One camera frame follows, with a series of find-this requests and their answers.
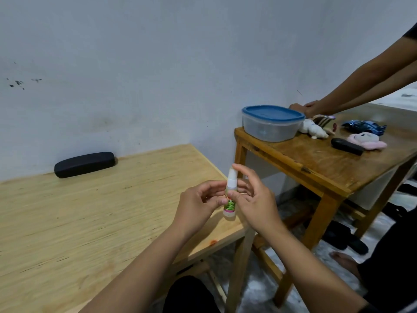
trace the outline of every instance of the table leg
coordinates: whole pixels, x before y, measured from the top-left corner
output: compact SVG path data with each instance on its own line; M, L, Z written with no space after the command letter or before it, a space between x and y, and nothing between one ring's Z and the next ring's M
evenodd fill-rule
M244 165L246 163L246 154L248 150L242 146L239 141L236 141L235 163ZM238 178L242 178L242 173L238 173Z
M395 190L401 185L402 181L404 180L405 176L407 175L407 173L409 172L409 170L411 169L415 161L416 161L416 158L413 157L398 167L397 171L394 173L391 180L388 182L386 187L383 189L383 191L379 195L378 199L375 201L371 210L369 210L366 216L358 224L357 229L355 231L356 237L361 238L365 234L365 232L371 226L371 224L376 219L378 214L382 211L384 206L387 204L389 198L393 195Z
M313 249L320 241L342 201L343 198L335 199L327 194L323 195L304 237L301 239L308 249ZM274 296L274 303L277 307L284 303L291 288L292 278L289 273L285 273Z
M225 313L236 312L254 237L255 231L250 228L247 230L245 237L239 239L236 242L232 275L230 277L229 288L227 290L226 305L224 309Z

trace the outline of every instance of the bottle label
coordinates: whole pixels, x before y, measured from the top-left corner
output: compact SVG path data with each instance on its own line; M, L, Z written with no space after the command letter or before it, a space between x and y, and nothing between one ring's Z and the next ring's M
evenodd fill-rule
M233 201L231 198L229 198L229 197L227 197L227 200L228 200L228 202L227 202L227 204L226 205L224 205L224 210L225 211L228 211L228 212L233 212L234 211L234 209L235 209L235 205L236 205L236 203L235 203L235 201Z

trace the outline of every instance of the plastic food container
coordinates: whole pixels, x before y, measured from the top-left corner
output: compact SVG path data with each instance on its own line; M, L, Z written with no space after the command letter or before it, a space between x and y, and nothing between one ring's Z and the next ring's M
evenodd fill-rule
M306 118L303 113L276 105L247 106L242 113L245 132L266 142L293 138Z

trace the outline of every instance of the white spray nozzle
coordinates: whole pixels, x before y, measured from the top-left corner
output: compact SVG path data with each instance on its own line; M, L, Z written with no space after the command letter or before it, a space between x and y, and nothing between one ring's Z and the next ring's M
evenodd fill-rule
M236 188L237 187L237 171L233 168L229 169L229 176L227 177L227 187Z

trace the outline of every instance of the small spray bottle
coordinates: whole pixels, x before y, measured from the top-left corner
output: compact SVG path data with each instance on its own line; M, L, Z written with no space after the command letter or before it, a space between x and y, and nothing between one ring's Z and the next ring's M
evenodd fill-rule
M235 217L235 201L227 196L227 191L229 190L237 190L237 171L230 167L229 169L229 176L227 178L227 186L226 186L226 197L228 202L224 205L223 215L227 218Z

